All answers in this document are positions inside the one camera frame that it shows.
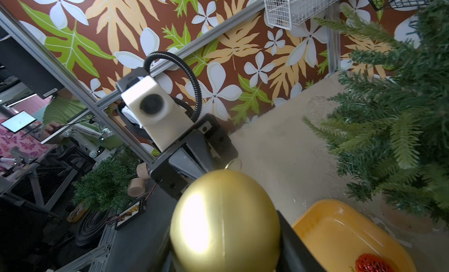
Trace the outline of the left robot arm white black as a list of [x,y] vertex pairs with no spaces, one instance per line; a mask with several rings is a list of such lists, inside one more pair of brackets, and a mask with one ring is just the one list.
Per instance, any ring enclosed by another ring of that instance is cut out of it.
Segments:
[[[170,78],[165,74],[151,76],[152,63],[163,60],[186,74],[182,95],[171,95]],[[176,54],[150,53],[116,87],[122,99],[120,117],[133,133],[151,141],[160,152],[153,162],[138,165],[128,196],[142,195],[147,180],[153,180],[168,195],[179,199],[192,181],[224,169],[237,159],[236,148],[212,113],[214,95]]]

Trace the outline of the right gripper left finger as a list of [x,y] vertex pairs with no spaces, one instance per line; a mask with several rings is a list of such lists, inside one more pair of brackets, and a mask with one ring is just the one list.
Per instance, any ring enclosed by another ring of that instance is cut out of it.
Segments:
[[151,272],[175,272],[171,250],[170,234],[166,233],[158,248],[154,262],[150,266]]

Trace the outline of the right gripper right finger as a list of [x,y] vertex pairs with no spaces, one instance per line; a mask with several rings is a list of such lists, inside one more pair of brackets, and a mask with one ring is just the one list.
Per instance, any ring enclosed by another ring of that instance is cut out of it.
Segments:
[[277,264],[278,272],[325,272],[326,270],[313,257],[306,245],[286,221],[282,213],[277,211],[280,227],[280,256]]

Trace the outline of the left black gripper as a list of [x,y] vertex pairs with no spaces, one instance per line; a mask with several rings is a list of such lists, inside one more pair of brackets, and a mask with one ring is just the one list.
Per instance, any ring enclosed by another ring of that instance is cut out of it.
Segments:
[[193,181],[224,169],[239,154],[214,115],[206,114],[147,167],[171,198],[179,200]]

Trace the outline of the gold ball ornament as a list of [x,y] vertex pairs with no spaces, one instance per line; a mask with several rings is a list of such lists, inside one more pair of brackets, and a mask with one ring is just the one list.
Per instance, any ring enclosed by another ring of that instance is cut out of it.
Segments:
[[170,240],[178,272],[273,272],[281,225],[258,182],[238,171],[216,170],[181,196]]

